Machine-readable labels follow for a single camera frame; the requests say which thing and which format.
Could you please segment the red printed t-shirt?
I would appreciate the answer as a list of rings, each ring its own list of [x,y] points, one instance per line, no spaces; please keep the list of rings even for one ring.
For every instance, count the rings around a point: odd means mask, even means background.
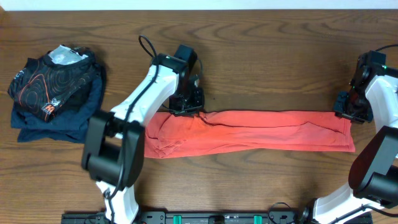
[[[251,149],[354,152],[351,123],[332,112],[221,111],[194,116],[159,112],[145,133],[152,159],[205,156]]]

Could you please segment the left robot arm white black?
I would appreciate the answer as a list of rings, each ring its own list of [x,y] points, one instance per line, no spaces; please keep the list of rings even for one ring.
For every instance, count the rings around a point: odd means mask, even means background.
[[[144,162],[144,134],[157,110],[169,102],[174,116],[199,113],[205,104],[199,75],[191,75],[197,53],[180,45],[173,55],[155,54],[139,86],[111,111],[89,120],[81,166],[103,194],[107,223],[133,223],[139,211],[134,183]]]

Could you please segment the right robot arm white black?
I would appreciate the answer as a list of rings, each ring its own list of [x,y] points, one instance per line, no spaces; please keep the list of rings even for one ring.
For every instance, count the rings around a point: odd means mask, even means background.
[[[357,59],[350,90],[339,93],[337,117],[363,124],[373,121],[376,135],[354,160],[348,183],[304,208],[297,223],[372,223],[372,212],[395,218],[397,206],[397,69],[381,49]]]

